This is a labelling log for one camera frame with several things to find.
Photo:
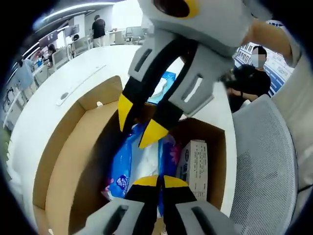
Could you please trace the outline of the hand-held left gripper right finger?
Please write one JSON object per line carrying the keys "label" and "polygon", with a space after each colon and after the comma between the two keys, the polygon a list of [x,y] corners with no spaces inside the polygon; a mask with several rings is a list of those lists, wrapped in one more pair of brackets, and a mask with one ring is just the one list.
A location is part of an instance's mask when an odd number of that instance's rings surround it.
{"label": "hand-held left gripper right finger", "polygon": [[207,201],[195,198],[188,184],[163,176],[164,223],[169,235],[236,235],[230,218]]}

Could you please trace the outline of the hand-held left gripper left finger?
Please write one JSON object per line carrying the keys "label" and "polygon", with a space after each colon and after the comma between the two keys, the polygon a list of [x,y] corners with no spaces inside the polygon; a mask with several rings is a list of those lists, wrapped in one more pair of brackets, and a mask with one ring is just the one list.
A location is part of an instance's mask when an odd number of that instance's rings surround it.
{"label": "hand-held left gripper left finger", "polygon": [[124,198],[115,198],[91,214],[86,235],[150,235],[157,220],[158,175],[136,180]]}

